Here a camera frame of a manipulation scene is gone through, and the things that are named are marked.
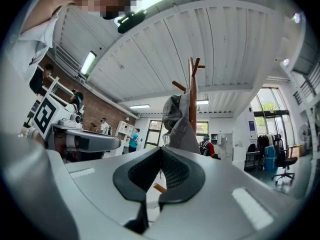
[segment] gray jacket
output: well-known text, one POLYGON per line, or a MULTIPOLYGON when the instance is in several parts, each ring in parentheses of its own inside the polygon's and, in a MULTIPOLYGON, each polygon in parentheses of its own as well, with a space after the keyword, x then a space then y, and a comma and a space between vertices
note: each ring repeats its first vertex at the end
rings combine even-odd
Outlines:
POLYGON ((198 141, 189 122, 190 93, 173 95, 164 104, 162 121, 168 130, 163 135, 167 147, 200 154, 198 141))

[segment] railing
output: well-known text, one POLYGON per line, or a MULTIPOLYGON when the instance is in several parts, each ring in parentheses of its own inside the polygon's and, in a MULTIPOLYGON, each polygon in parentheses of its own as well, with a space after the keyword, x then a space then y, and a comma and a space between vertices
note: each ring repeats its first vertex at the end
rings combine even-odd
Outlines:
POLYGON ((305 81, 300 88, 306 98, 313 93, 307 81, 305 81))
POLYGON ((295 97, 295 100, 298 103, 298 105, 300 105, 302 103, 302 99, 301 99, 299 93, 296 91, 293 96, 295 97))
POLYGON ((308 76, 308 80, 312 88, 317 92, 317 87, 320 84, 320 62, 318 61, 315 65, 314 70, 308 76))

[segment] window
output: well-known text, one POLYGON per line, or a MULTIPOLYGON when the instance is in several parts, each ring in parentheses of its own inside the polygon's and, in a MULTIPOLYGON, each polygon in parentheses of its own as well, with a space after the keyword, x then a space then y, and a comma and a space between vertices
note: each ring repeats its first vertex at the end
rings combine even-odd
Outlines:
POLYGON ((202 142, 205 135, 209 134, 209 123, 206 122, 196 122, 196 139, 202 142))
POLYGON ((258 135, 280 134, 285 148, 295 143, 289 111, 278 88, 260 89, 251 106, 258 135))
POLYGON ((280 110, 286 110, 287 108, 286 108, 286 106, 285 106, 285 102, 284 102, 282 96, 280 95, 279 89, 272 89, 272 92, 273 92, 273 94, 274 94, 274 97, 275 97, 275 99, 276 99, 276 102, 277 102, 278 105, 279 105, 280 110))
MULTIPOLYGON (((166 134, 168 130, 165 128, 165 124, 162 121, 150 121, 148 133, 146 136, 146 141, 144 148, 154 148, 158 146, 163 146, 163 135, 166 134)), ((197 122, 196 123, 196 139, 198 142, 202 142, 204 135, 209 134, 209 123, 197 122)))
POLYGON ((261 89, 258 92, 257 97, 259 98, 262 109, 264 111, 279 110, 277 103, 276 103, 276 99, 275 99, 271 89, 261 89))
POLYGON ((154 148, 159 145, 162 121, 150 121, 144 148, 154 148))
POLYGON ((258 101, 257 96, 254 97, 253 100, 251 101, 251 107, 253 111, 262 111, 260 102, 258 101))
POLYGON ((266 122, 265 122, 265 118, 264 117, 256 117, 255 118, 255 124, 256 124, 256 130, 259 134, 266 134, 267 131, 267 127, 266 127, 266 122))

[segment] black office chair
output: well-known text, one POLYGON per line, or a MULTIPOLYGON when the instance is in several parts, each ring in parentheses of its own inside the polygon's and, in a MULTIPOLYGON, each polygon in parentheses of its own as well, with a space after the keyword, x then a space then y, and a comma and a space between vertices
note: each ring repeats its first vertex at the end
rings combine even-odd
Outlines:
POLYGON ((280 176, 280 178, 278 178, 275 181, 275 184, 278 184, 278 180, 280 180, 284 177, 288 177, 291 179, 291 183, 292 183, 292 181, 295 178, 295 174, 291 173, 291 172, 286 172, 286 167, 289 170, 289 166, 293 165, 298 160, 297 157, 289 157, 287 155, 287 154, 289 154, 289 149, 292 149, 293 147, 284 149, 284 143, 281 139, 280 134, 274 135, 273 145, 274 145, 274 149, 276 152, 275 166, 284 168, 284 173, 273 175, 271 177, 271 179, 273 180, 274 177, 280 176))

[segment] fan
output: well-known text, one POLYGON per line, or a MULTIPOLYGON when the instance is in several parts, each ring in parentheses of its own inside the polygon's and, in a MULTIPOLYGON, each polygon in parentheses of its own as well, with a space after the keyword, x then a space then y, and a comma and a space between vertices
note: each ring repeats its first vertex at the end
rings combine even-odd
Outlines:
POLYGON ((310 129, 307 125, 302 125, 299 129, 299 138, 300 140, 304 141, 304 150, 307 150, 306 141, 310 136, 310 129))

